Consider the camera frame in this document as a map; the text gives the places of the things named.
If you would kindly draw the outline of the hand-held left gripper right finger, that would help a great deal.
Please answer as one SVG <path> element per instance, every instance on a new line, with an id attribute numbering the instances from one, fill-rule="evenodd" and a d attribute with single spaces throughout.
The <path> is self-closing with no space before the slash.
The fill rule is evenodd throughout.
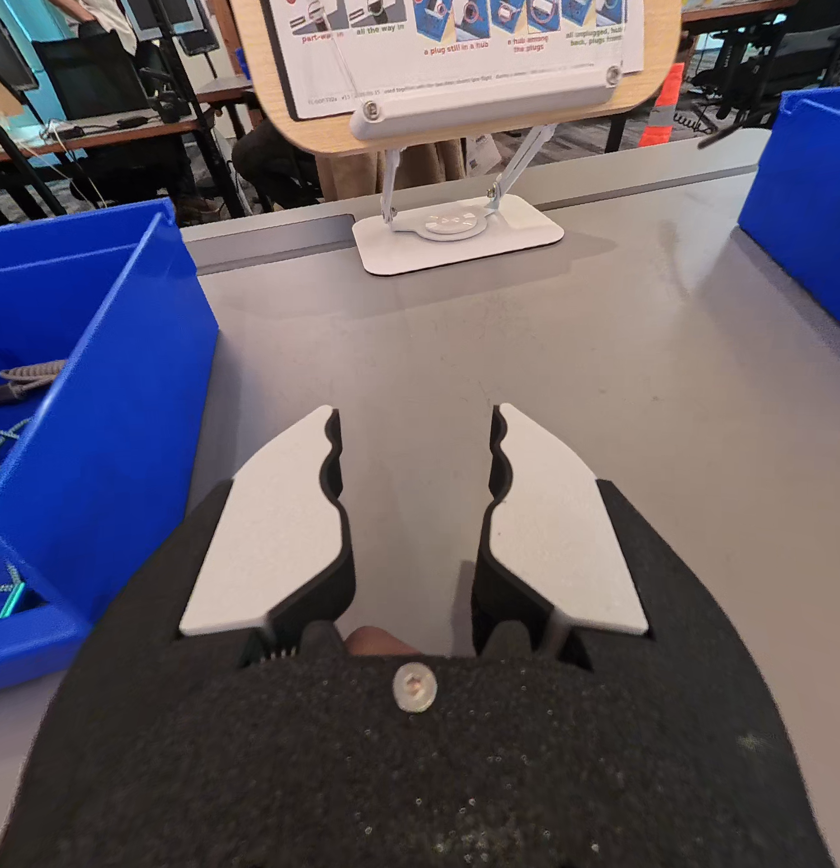
<path id="1" fill-rule="evenodd" d="M 470 596 L 477 655 L 506 623 L 524 631 L 530 653 L 555 657 L 574 630 L 648 636 L 597 474 L 510 403 L 493 408 L 490 451 Z"/>

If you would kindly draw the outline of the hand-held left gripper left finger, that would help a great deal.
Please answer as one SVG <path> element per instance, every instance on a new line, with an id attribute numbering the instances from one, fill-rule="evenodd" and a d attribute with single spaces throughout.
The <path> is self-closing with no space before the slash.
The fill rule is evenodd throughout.
<path id="1" fill-rule="evenodd" d="M 187 606 L 183 637 L 252 629 L 285 653 L 356 593 L 339 411 L 323 405 L 234 474 Z"/>

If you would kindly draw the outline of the blue plastic bin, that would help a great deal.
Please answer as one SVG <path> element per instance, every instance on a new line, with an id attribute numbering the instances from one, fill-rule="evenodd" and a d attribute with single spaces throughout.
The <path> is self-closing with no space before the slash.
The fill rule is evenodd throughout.
<path id="1" fill-rule="evenodd" d="M 783 94 L 739 226 L 840 325 L 840 86 Z"/>
<path id="2" fill-rule="evenodd" d="M 167 200 L 0 226 L 0 690 L 66 668 L 182 521 L 219 327 Z"/>

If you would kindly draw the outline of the person's left hand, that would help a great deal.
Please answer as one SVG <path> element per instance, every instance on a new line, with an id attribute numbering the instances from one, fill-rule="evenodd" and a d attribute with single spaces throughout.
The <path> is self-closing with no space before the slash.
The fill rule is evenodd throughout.
<path id="1" fill-rule="evenodd" d="M 398 639 L 395 635 L 374 626 L 361 626 L 344 640 L 347 652 L 352 656 L 418 656 L 421 653 Z"/>

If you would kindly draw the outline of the white and wooden book stand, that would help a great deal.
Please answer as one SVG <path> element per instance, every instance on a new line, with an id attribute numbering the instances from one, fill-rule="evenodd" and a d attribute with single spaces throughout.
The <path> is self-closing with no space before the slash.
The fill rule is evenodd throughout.
<path id="1" fill-rule="evenodd" d="M 511 97 L 494 104 L 484 96 L 477 105 L 469 105 L 467 97 L 452 102 L 444 94 L 439 99 L 432 94 L 390 103 L 382 114 L 375 103 L 365 103 L 350 114 L 298 122 L 288 114 L 260 3 L 231 2 L 231 7 L 258 102 L 276 129 L 315 156 L 385 154 L 379 211 L 352 229 L 364 270 L 381 277 L 558 243 L 563 229 L 512 194 L 514 184 L 559 124 L 620 114 L 661 86 L 675 59 L 682 15 L 680 2 L 643 2 L 643 69 L 623 75 L 613 89 L 596 84 L 565 91 L 553 84 L 522 100 Z M 396 170 L 405 148 L 519 127 L 528 130 L 525 140 L 488 192 L 405 210 L 396 206 Z"/>

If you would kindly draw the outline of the small printed poster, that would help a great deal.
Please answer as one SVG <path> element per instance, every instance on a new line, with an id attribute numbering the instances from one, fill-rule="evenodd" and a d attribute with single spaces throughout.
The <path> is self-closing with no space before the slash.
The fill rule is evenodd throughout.
<path id="1" fill-rule="evenodd" d="M 463 140 L 465 173 L 469 178 L 500 171 L 501 153 L 493 136 L 483 134 Z"/>

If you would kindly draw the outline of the tan cloth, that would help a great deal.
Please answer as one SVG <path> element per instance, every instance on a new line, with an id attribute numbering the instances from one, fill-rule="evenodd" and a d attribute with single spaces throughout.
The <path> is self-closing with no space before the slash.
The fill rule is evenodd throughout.
<path id="1" fill-rule="evenodd" d="M 400 155 L 394 189 L 413 189 L 463 179 L 466 176 L 463 142 L 462 138 L 456 138 L 405 148 Z M 352 156 L 316 156 L 315 162 L 326 201 L 382 194 L 383 151 Z"/>

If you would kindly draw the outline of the black tripod stand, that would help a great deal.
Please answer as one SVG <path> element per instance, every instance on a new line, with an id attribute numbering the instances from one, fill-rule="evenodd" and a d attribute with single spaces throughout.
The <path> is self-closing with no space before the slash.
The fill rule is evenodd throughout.
<path id="1" fill-rule="evenodd" d="M 175 47 L 175 37 L 173 36 L 169 22 L 162 19 L 160 27 L 163 33 L 161 45 L 165 62 L 176 82 L 177 91 L 181 99 L 186 101 L 192 109 L 195 119 L 193 136 L 207 165 L 212 181 L 218 189 L 219 195 L 224 201 L 230 216 L 233 219 L 242 218 L 246 216 L 246 212 L 241 197 L 235 183 L 231 179 L 230 170 L 213 136 L 207 117 L 193 91 L 187 71 L 181 59 L 179 59 Z"/>

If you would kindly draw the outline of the wooden table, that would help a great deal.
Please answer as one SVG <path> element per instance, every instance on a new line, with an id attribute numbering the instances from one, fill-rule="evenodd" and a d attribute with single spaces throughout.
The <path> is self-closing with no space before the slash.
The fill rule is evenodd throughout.
<path id="1" fill-rule="evenodd" d="M 257 106 L 252 82 L 241 77 L 210 81 L 196 97 L 205 125 L 215 131 L 215 115 L 230 106 Z M 165 123 L 153 110 L 105 115 L 78 121 L 50 121 L 8 131 L 11 142 L 23 158 L 65 154 L 89 147 L 114 146 L 166 136 L 185 136 L 199 132 L 194 115 L 176 123 Z"/>

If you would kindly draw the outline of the orange traffic cone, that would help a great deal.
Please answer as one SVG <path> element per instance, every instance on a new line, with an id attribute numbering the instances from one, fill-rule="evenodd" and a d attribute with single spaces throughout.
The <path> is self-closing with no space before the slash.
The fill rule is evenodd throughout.
<path id="1" fill-rule="evenodd" d="M 638 147 L 659 146 L 670 142 L 684 70 L 685 64 L 682 61 L 671 66 L 650 111 Z"/>

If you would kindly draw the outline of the printed instruction sheet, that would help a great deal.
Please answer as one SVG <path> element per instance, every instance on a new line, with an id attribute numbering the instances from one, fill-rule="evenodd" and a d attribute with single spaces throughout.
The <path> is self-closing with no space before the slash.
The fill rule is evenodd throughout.
<path id="1" fill-rule="evenodd" d="M 442 94 L 501 104 L 640 72 L 643 2 L 261 2 L 290 117 Z"/>

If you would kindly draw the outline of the black office chair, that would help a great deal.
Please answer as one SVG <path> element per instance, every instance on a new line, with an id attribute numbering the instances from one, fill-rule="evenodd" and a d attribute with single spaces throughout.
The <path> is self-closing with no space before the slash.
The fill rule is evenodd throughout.
<path id="1" fill-rule="evenodd" d="M 136 62 L 116 33 L 34 41 L 32 47 L 67 120 L 152 109 Z"/>
<path id="2" fill-rule="evenodd" d="M 787 92 L 840 86 L 840 23 L 783 22 L 725 35 L 716 63 L 691 81 L 696 120 L 722 138 L 738 127 L 770 128 Z"/>

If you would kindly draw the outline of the black computer monitor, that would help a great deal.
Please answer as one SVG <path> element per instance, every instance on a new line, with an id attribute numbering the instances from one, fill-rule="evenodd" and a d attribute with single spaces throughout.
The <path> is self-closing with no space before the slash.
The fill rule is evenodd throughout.
<path id="1" fill-rule="evenodd" d="M 195 57 L 220 47 L 202 1 L 120 1 L 119 5 L 140 40 L 162 38 L 164 19 L 185 55 Z"/>

